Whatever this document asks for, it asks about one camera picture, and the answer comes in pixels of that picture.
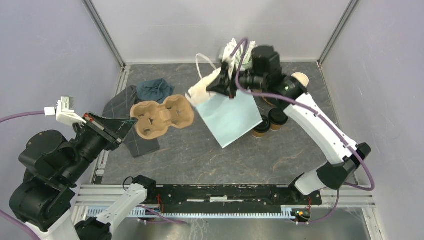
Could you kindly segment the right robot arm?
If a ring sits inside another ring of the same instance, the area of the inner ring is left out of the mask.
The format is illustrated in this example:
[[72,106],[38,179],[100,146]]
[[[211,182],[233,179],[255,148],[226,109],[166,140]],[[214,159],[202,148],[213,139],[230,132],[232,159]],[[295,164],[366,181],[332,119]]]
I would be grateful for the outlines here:
[[289,199],[302,204],[315,191],[338,190],[371,153],[371,147],[356,143],[344,134],[318,107],[299,74],[283,73],[280,54],[273,46],[260,45],[251,51],[252,66],[230,70],[229,59],[222,60],[218,76],[206,87],[229,99],[237,91],[274,99],[278,113],[294,120],[319,146],[326,163],[298,176],[289,189]]

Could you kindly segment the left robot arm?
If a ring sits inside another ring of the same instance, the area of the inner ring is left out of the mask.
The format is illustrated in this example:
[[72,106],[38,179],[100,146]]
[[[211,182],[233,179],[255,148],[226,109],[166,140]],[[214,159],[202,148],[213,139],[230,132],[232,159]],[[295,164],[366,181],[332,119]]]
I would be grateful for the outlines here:
[[88,112],[72,124],[74,139],[47,130],[28,141],[18,158],[27,174],[9,206],[35,240],[110,240],[137,205],[156,200],[156,182],[139,175],[105,211],[78,223],[72,221],[77,181],[101,152],[117,149],[135,123],[135,118],[110,119]]

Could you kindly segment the light blue paper bag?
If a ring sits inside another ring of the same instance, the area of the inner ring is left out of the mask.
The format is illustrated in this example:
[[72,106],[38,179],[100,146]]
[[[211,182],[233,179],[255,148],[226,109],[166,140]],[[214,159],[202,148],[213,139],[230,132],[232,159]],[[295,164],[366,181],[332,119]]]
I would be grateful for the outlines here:
[[[211,74],[202,75],[199,57],[214,68]],[[206,87],[218,76],[221,68],[217,68],[201,53],[195,56],[195,64],[200,80],[186,91],[185,97],[224,149],[262,123],[261,114],[250,94],[238,91],[234,99],[229,99],[224,95],[207,92]]]

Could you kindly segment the cardboard cup carrier tray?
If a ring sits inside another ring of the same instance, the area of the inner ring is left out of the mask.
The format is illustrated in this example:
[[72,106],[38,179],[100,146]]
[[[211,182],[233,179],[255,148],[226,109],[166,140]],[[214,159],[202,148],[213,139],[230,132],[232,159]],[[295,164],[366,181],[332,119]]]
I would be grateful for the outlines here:
[[137,119],[134,128],[145,140],[153,140],[165,135],[170,127],[184,129],[191,126],[195,113],[183,95],[171,95],[163,103],[143,101],[130,109],[130,116]]

